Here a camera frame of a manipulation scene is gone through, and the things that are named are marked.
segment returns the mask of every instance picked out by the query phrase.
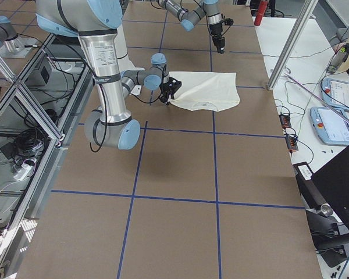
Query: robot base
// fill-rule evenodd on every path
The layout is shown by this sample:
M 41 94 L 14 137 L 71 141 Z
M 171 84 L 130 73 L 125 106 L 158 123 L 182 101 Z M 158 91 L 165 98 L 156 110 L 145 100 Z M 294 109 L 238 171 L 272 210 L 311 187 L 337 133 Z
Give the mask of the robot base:
M 23 39 L 24 45 L 35 45 L 37 43 L 37 39 Z M 0 48 L 0 56 L 3 58 L 26 58 L 27 55 L 33 50 L 33 48 L 24 48 L 19 52 L 11 53 L 8 51 L 5 45 Z
M 103 146 L 129 150 L 136 145 L 140 136 L 140 124 L 137 120 L 133 119 L 117 126 L 109 126 L 108 123 L 106 126 L 101 121 L 103 118 L 102 110 L 95 109 L 91 112 L 84 125 L 84 133 L 92 144 L 101 144 L 106 129 Z

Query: brown table surface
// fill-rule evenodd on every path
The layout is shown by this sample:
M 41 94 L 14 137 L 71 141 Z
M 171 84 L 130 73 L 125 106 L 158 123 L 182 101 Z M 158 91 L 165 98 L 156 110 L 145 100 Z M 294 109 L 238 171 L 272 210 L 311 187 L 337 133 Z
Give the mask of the brown table surface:
M 235 22 L 223 55 L 205 22 L 186 33 L 166 11 L 129 3 L 136 66 L 162 52 L 170 71 L 236 72 L 241 102 L 190 112 L 130 96 L 137 146 L 96 154 L 83 134 L 92 94 L 18 279 L 321 278 L 250 12 L 221 9 Z
M 6 16 L 13 24 L 13 27 L 22 38 L 27 38 L 25 35 L 38 38 L 44 42 L 49 33 L 41 30 L 37 26 L 35 18 L 35 2 L 20 1 L 20 0 L 0 0 L 0 16 Z M 32 50 L 24 59 L 4 58 L 6 64 L 18 75 L 35 55 L 37 50 Z M 5 87 L 1 91 L 1 98 L 6 94 L 6 89 L 10 87 L 10 82 L 5 80 L 5 77 L 0 72 L 0 86 Z

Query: metal extrusion bar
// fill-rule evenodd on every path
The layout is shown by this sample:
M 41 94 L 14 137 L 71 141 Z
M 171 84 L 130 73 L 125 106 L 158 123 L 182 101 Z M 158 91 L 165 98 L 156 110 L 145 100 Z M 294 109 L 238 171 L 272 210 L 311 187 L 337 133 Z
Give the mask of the metal extrusion bar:
M 279 56 L 277 64 L 272 72 L 270 80 L 267 84 L 268 90 L 273 90 L 280 75 L 282 74 L 284 68 L 286 67 L 287 61 L 290 58 L 290 55 L 304 30 L 312 12 L 318 3 L 318 0 L 306 0 L 304 6 L 301 9 L 300 14 L 297 17 L 295 25 L 293 26 L 289 38 L 286 41 L 286 44 L 283 47 L 282 53 Z
M 8 81 L 11 81 L 11 82 L 15 81 L 16 75 L 8 67 L 8 65 L 4 62 L 4 60 L 1 58 L 1 56 L 0 56 L 0 71 Z
M 29 89 L 24 84 L 19 83 L 16 97 L 26 106 L 30 114 L 34 116 L 35 120 L 40 124 L 50 138 L 56 140 L 61 138 L 61 133 L 57 126 L 49 118 L 45 110 L 41 107 L 39 102 L 33 97 Z
M 17 213 L 13 219 L 12 224 L 10 225 L 10 229 L 7 233 L 7 235 L 5 236 L 5 245 L 1 245 L 0 246 L 0 268 L 3 264 L 3 260 L 5 259 L 5 256 L 10 248 L 11 243 L 14 240 L 14 237 L 17 234 L 17 231 L 19 229 L 19 224 L 23 219 L 24 214 L 26 213 L 27 207 L 30 203 L 30 200 L 33 196 L 33 193 L 35 191 L 35 189 L 38 187 L 38 182 L 41 178 L 41 176 L 43 175 L 43 171 L 45 169 L 45 166 L 47 164 L 47 160 L 50 158 L 51 153 L 55 147 L 55 145 L 57 144 L 58 140 L 57 139 L 53 139 L 50 141 L 47 150 L 45 151 L 43 157 L 42 157 L 42 162 L 40 162 L 40 164 L 38 165 L 38 169 L 35 172 L 35 175 L 33 177 L 32 181 L 36 181 L 35 183 L 31 182 L 20 206 L 18 207 Z

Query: white table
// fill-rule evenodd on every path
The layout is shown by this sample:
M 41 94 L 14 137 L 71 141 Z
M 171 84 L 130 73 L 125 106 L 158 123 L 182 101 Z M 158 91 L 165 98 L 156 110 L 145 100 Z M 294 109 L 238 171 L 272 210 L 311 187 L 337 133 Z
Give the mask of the white table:
M 261 46 L 261 51 L 264 54 L 264 62 L 266 71 L 270 76 L 271 70 L 274 68 L 285 43 L 288 38 L 290 31 L 295 23 L 295 19 L 278 19 L 264 17 L 260 26 L 256 27 L 257 36 Z M 293 58 L 300 56 L 309 56 L 313 53 L 321 52 L 308 58 Z M 323 78 L 324 70 L 334 52 L 330 47 L 325 35 L 319 28 L 317 22 L 314 19 L 309 20 L 306 28 L 304 29 L 297 45 L 291 54 L 291 59 L 287 64 L 287 67 L 291 70 L 291 75 L 301 83 L 318 83 Z M 349 76 L 347 73 L 337 74 L 333 77 L 337 80 L 343 80 L 349 82 Z M 290 112 L 302 113 L 302 110 L 295 106 L 291 106 L 287 102 L 287 97 L 284 89 L 284 84 L 289 81 L 288 78 L 282 77 L 275 86 L 273 93 L 277 105 L 283 105 L 290 109 Z M 314 90 L 317 96 L 320 96 L 320 85 L 308 84 L 306 87 L 309 90 Z M 310 164 L 311 169 L 316 172 L 330 159 L 342 151 L 344 146 L 330 146 L 324 145 L 322 141 L 316 135 L 311 123 L 309 110 L 313 106 L 323 106 L 319 101 L 314 98 L 310 99 L 310 94 L 305 92 L 299 86 L 287 83 L 287 91 L 289 101 L 302 108 L 307 107 L 304 118 L 301 124 L 301 131 L 299 133 L 299 140 L 307 144 L 314 152 L 313 162 Z M 300 115 L 291 116 L 291 124 L 293 128 L 299 132 L 300 129 Z M 294 152 L 291 158 L 292 164 L 299 162 L 309 162 L 312 158 L 311 151 L 301 143 L 298 143 L 299 151 Z M 336 267 L 331 269 L 324 262 L 322 257 L 318 257 L 322 275 L 325 279 L 330 278 L 332 272 L 337 271 Z M 349 276 L 349 264 L 342 275 L 342 278 Z

